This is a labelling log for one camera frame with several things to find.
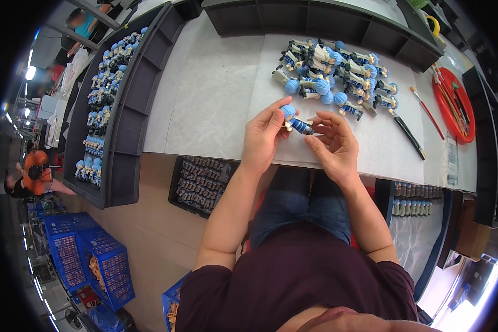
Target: white tabletop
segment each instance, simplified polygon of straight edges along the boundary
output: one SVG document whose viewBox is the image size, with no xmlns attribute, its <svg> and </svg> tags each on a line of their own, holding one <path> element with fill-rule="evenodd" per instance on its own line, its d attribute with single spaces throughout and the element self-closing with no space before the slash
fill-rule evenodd
<svg viewBox="0 0 498 332">
<path fill-rule="evenodd" d="M 280 50 L 296 36 L 266 35 L 222 38 L 218 36 L 206 12 L 183 28 L 162 75 L 149 118 L 145 152 L 193 155 L 223 159 L 240 159 L 243 151 L 245 123 L 259 110 L 286 94 L 272 80 L 271 71 L 279 65 Z M 367 50 L 347 45 L 349 50 Z M 397 113 L 408 125 L 426 153 L 426 160 L 417 152 L 391 119 L 386 108 L 377 109 L 372 118 L 365 112 L 357 122 L 346 119 L 360 145 L 358 169 L 361 174 L 406 182 L 439 185 L 470 192 L 476 191 L 477 157 L 475 141 L 458 144 L 458 183 L 446 181 L 446 143 L 430 122 L 417 98 L 409 90 L 414 86 L 427 104 L 441 129 L 446 127 L 433 96 L 431 73 L 414 73 L 409 67 L 381 55 L 380 64 L 395 82 Z M 472 63 L 452 45 L 439 65 L 457 76 Z M 332 91 L 342 91 L 337 79 Z M 292 104 L 302 118 L 316 110 L 337 111 L 336 105 L 323 105 L 319 100 L 293 97 Z M 320 168 L 313 154 L 293 133 L 279 145 L 273 161 L 277 164 Z"/>
</svg>

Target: floor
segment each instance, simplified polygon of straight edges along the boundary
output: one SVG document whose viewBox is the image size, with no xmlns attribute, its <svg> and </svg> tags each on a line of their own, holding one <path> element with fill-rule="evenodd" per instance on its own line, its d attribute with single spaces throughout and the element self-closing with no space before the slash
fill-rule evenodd
<svg viewBox="0 0 498 332">
<path fill-rule="evenodd" d="M 193 268 L 206 224 L 204 218 L 168 202 L 175 159 L 142 155 L 136 204 L 99 210 L 79 196 L 58 194 L 70 212 L 88 212 L 127 247 L 136 298 L 124 308 L 141 332 L 166 331 L 161 294 Z M 262 176 L 255 197 L 268 187 L 276 169 L 272 165 Z"/>
</svg>

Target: worker in maroon shirt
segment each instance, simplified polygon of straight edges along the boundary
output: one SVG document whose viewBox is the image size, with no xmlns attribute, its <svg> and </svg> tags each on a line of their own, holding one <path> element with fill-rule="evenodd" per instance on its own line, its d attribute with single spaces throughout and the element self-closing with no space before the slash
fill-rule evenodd
<svg viewBox="0 0 498 332">
<path fill-rule="evenodd" d="M 358 142 L 344 117 L 318 111 L 304 138 L 324 172 L 279 167 L 238 261 L 256 187 L 282 127 L 280 99 L 245 128 L 242 162 L 210 215 L 181 287 L 176 332 L 420 332 L 414 284 L 384 217 L 359 179 Z M 359 249 L 352 248 L 351 230 Z"/>
</svg>

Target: maroon t-shirt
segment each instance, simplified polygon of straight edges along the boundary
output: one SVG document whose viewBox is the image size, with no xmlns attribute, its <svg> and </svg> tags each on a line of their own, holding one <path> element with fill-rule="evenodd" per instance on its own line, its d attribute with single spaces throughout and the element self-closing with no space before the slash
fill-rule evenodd
<svg viewBox="0 0 498 332">
<path fill-rule="evenodd" d="M 417 321 L 413 280 L 310 222 L 283 226 L 234 271 L 204 266 L 183 282 L 176 332 L 276 331 L 315 305 Z"/>
</svg>

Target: leg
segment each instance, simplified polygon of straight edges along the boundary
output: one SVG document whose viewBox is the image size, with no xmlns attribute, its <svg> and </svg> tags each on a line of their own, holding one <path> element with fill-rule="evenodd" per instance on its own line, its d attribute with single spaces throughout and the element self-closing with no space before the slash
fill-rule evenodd
<svg viewBox="0 0 498 332">
<path fill-rule="evenodd" d="M 308 204 L 308 218 L 312 222 L 338 239 L 351 243 L 351 220 L 345 198 L 339 186 L 329 179 L 323 170 L 315 171 Z"/>
<path fill-rule="evenodd" d="M 52 182 L 48 182 L 48 189 L 53 191 L 62 192 L 67 195 L 76 195 L 71 189 L 69 189 L 66 185 L 64 185 L 61 181 L 57 179 L 53 179 Z"/>
<path fill-rule="evenodd" d="M 254 216 L 251 248 L 258 247 L 280 226 L 302 220 L 308 210 L 309 194 L 309 169 L 280 166 Z"/>
</svg>

